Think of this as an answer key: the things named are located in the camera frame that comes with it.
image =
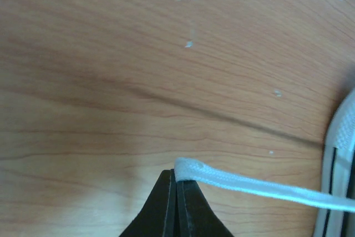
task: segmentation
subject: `wood grain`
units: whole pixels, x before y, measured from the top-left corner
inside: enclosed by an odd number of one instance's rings
[[[180,156],[319,189],[354,7],[0,0],[1,236],[118,236]],[[311,236],[314,208],[201,188],[235,236]]]

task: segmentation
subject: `white shoelace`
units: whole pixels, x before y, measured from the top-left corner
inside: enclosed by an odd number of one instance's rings
[[[224,172],[191,158],[176,159],[175,179],[176,181],[196,180],[228,190],[294,201],[317,208],[355,213],[355,200]]]

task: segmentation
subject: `white paint speck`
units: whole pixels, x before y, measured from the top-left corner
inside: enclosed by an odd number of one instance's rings
[[[276,94],[277,97],[282,97],[282,93],[280,90],[275,89],[273,92]]]
[[[185,46],[185,47],[192,47],[193,44],[194,44],[193,41],[188,41],[188,42],[186,43],[186,46]]]

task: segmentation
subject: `white cord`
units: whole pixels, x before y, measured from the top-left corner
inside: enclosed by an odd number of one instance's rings
[[[224,172],[191,158],[176,159],[175,179],[197,180],[228,190],[294,201],[317,208],[355,212],[355,200],[352,199]]]

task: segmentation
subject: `wood surface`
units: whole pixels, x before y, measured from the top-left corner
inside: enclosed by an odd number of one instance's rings
[[[0,0],[0,30],[1,237],[118,236],[177,157],[319,189],[355,81],[355,0]],[[235,236],[312,234],[200,186]]]

